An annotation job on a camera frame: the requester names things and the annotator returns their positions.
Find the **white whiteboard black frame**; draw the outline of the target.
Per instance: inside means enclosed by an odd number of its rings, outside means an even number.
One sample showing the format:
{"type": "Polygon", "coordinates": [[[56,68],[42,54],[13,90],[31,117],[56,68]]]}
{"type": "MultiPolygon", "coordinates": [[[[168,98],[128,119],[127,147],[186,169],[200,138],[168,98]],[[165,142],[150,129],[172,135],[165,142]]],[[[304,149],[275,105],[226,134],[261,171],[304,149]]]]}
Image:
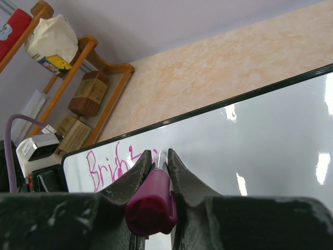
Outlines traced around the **white whiteboard black frame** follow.
{"type": "Polygon", "coordinates": [[[332,213],[332,65],[68,154],[68,190],[100,192],[145,150],[175,150],[225,196],[309,197],[332,213]]]}

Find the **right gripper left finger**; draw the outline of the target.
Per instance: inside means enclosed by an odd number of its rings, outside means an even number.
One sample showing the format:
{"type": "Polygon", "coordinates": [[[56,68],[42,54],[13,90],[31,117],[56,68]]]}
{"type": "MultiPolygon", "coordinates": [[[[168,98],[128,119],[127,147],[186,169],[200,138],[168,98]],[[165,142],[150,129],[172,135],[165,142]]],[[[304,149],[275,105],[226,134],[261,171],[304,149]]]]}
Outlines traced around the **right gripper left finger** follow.
{"type": "Polygon", "coordinates": [[[147,178],[150,150],[97,193],[1,195],[1,249],[144,249],[130,232],[125,206],[147,178]]]}

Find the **pink capped whiteboard marker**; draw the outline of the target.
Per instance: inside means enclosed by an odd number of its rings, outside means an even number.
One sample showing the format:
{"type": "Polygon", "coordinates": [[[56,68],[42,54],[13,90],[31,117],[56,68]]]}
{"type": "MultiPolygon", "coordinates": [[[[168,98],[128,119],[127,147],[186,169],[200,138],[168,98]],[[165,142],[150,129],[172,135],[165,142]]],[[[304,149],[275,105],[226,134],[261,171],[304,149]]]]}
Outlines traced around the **pink capped whiteboard marker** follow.
{"type": "Polygon", "coordinates": [[[129,230],[137,236],[169,234],[177,224],[177,208],[167,157],[159,152],[152,169],[125,207],[129,230]]]}

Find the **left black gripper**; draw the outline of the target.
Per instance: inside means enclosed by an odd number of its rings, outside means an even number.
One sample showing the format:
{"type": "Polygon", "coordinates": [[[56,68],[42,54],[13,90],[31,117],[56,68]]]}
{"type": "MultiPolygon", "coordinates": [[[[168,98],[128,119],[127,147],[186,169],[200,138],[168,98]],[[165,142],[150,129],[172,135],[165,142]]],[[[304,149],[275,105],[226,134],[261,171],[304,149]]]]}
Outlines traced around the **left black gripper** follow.
{"type": "Polygon", "coordinates": [[[65,174],[60,164],[33,171],[27,181],[29,192],[65,192],[65,174]]]}

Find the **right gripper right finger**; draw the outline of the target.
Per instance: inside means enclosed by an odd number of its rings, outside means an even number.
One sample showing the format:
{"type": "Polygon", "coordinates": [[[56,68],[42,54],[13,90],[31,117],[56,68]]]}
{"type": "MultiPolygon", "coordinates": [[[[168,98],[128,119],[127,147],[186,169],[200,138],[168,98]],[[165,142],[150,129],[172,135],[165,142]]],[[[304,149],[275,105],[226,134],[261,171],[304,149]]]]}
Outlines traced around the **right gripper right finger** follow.
{"type": "Polygon", "coordinates": [[[225,196],[168,151],[178,223],[173,249],[332,249],[332,213],[309,197],[225,196]]]}

